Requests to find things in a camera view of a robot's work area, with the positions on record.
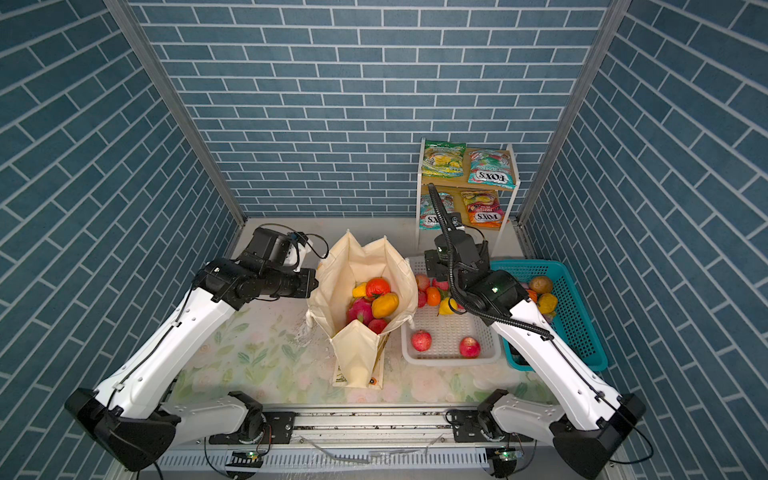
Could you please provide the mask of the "orange Fox's candy bag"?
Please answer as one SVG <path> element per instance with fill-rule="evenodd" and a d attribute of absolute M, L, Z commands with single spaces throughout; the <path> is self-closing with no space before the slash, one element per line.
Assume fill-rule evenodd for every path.
<path fill-rule="evenodd" d="M 500 228 L 504 218 L 497 194 L 491 190 L 460 192 L 469 222 L 475 227 Z"/>

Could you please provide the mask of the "red tomato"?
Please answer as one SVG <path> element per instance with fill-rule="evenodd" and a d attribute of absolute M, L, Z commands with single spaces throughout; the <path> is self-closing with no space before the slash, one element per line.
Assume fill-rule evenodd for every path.
<path fill-rule="evenodd" d="M 369 280 L 365 286 L 365 297 L 368 299 L 376 299 L 390 292 L 390 283 L 381 277 L 376 277 Z"/>

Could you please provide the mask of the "teal Fox's candy bag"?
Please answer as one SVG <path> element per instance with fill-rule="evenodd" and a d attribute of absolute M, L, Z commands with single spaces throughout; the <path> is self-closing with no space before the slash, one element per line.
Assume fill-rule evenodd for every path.
<path fill-rule="evenodd" d="M 467 181 L 472 184 L 491 185 L 513 189 L 512 156 L 505 150 L 479 149 L 469 154 L 470 170 Z"/>

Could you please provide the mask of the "yellow mango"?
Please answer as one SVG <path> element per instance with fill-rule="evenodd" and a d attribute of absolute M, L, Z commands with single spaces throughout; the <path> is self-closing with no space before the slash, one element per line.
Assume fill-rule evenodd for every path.
<path fill-rule="evenodd" d="M 360 299 L 360 298 L 366 298 L 367 297 L 367 283 L 363 282 L 358 285 L 356 285 L 352 291 L 352 296 L 354 299 Z"/>

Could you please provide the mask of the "pink dragon fruit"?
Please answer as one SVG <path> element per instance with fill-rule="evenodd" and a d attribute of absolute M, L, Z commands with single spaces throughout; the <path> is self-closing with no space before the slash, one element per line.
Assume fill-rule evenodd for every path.
<path fill-rule="evenodd" d="M 359 321 L 368 325 L 373 319 L 372 303 L 364 298 L 355 299 L 346 312 L 347 323 Z"/>

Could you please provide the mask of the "cream canvas grocery bag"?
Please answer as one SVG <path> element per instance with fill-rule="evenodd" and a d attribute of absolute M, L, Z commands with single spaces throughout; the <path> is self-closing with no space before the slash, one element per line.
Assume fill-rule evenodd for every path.
<path fill-rule="evenodd" d="M 381 334 L 359 321 L 347 323 L 346 312 L 355 300 L 354 287 L 381 277 L 399 296 L 399 307 L 389 317 Z M 333 383 L 347 388 L 379 388 L 380 357 L 389 335 L 410 321 L 417 310 L 418 288 L 408 260 L 385 238 L 361 245 L 346 232 L 327 258 L 318 265 L 319 286 L 311 293 L 306 314 L 309 325 L 318 325 L 327 334 L 336 356 Z"/>

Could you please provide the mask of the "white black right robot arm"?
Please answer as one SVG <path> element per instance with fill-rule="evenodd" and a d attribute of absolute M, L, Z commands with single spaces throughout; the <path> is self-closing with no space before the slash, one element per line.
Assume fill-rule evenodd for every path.
<path fill-rule="evenodd" d="M 425 253 L 427 269 L 446 275 L 452 297 L 511 344 L 548 386 L 558 408 L 498 390 L 479 410 L 494 434 L 521 433 L 552 445 L 578 475 L 595 479 L 637 430 L 646 406 L 597 376 L 553 330 L 520 282 L 490 266 L 487 248 L 447 227 Z"/>

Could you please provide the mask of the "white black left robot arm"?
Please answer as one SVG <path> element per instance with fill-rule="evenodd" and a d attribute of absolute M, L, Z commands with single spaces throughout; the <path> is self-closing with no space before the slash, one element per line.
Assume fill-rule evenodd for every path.
<path fill-rule="evenodd" d="M 91 439 L 130 472 L 157 463 L 171 447 L 215 435 L 260 442 L 263 406 L 241 391 L 194 406 L 166 401 L 168 389 L 215 331 L 253 300 L 307 299 L 315 271 L 302 265 L 308 234 L 283 225 L 258 227 L 236 259 L 217 258 L 194 276 L 159 329 L 95 388 L 78 388 L 66 410 Z"/>

